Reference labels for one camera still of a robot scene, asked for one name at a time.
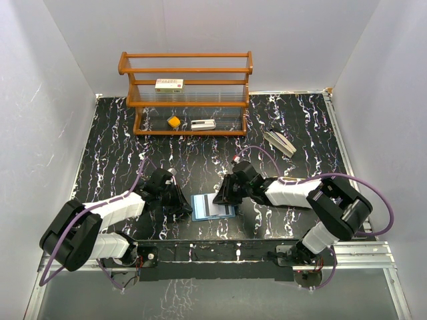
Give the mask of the blue leather card holder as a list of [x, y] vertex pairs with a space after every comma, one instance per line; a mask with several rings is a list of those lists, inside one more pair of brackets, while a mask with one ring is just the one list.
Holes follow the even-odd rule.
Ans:
[[206, 217], [205, 216], [205, 208], [204, 208], [204, 203], [203, 203], [203, 196], [205, 194], [199, 194], [199, 195], [192, 195], [191, 196], [191, 207], [193, 209], [192, 212], [192, 221], [196, 222], [196, 221], [209, 221], [209, 220], [215, 220], [215, 219], [225, 219], [225, 218], [234, 218], [232, 216], [219, 216], [219, 210], [218, 210], [218, 206], [216, 205], [217, 208], [217, 215], [213, 216], [213, 217]]

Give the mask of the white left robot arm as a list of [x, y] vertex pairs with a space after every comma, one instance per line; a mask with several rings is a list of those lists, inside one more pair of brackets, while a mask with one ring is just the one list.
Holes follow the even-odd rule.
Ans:
[[68, 271], [78, 270], [90, 259], [112, 258], [130, 266], [138, 256], [133, 240], [104, 230], [140, 217], [149, 207], [175, 218], [192, 212], [173, 169], [157, 168], [149, 178], [138, 179], [130, 190], [103, 201], [69, 200], [42, 235], [39, 246]]

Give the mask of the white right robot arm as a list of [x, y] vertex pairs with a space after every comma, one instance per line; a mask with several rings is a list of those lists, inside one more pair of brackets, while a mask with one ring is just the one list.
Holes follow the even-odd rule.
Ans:
[[291, 249], [276, 254], [295, 264], [311, 265], [327, 247], [351, 240], [373, 210], [369, 200], [353, 188], [347, 178], [346, 175], [326, 175], [306, 182], [264, 178], [250, 162], [241, 161], [234, 164], [231, 174], [224, 176], [213, 203], [237, 206], [249, 197], [269, 207], [311, 209], [319, 222]]

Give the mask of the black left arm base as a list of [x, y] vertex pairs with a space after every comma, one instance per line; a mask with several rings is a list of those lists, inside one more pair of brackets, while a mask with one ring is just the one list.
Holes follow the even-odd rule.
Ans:
[[122, 258], [100, 258], [96, 262], [113, 287], [123, 293], [141, 280], [144, 268], [157, 267], [158, 250], [131, 245]]

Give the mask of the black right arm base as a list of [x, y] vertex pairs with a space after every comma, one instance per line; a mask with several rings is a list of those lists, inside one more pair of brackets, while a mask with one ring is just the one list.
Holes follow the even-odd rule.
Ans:
[[332, 247], [327, 248], [332, 257], [332, 270], [326, 280], [323, 280], [322, 269], [324, 257], [321, 253], [312, 253], [302, 245], [294, 245], [285, 251], [268, 251], [266, 259], [279, 267], [313, 266], [310, 270], [297, 270], [294, 272], [294, 281], [298, 289], [313, 292], [327, 286], [334, 278], [338, 265], [336, 253]]

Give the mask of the beige oval tray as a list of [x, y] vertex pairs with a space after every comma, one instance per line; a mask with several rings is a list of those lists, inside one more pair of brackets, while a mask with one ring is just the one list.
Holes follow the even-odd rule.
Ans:
[[303, 182], [303, 179], [279, 178], [276, 182], [276, 205], [311, 209], [312, 206], [307, 197], [320, 184], [321, 181], [319, 179]]

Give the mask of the white grey stapler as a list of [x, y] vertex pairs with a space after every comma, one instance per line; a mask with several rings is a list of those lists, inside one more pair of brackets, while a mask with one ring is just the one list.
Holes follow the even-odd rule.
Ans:
[[216, 128], [216, 121], [214, 119], [202, 119], [191, 121], [192, 131], [210, 131]]

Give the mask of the yellow square block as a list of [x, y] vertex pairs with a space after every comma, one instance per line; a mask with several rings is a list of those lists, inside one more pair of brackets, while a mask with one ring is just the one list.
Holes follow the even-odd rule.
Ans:
[[181, 125], [181, 121], [178, 117], [172, 116], [167, 119], [167, 123], [171, 128], [178, 128]]

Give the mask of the brown wooden shelf rack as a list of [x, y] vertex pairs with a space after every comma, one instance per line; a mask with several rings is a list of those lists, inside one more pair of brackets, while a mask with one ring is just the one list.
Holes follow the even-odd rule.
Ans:
[[[245, 53], [127, 53], [118, 67], [129, 88], [126, 105], [135, 111], [135, 135], [244, 136], [254, 70]], [[157, 93], [157, 79], [183, 79], [182, 93]], [[176, 116], [181, 125], [171, 128]], [[192, 131], [191, 121], [214, 119], [216, 128]]]

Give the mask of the white red paper box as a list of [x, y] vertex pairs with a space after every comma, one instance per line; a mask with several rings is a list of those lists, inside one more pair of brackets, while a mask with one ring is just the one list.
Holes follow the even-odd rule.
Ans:
[[183, 79], [157, 79], [155, 82], [157, 93], [182, 93], [183, 88]]

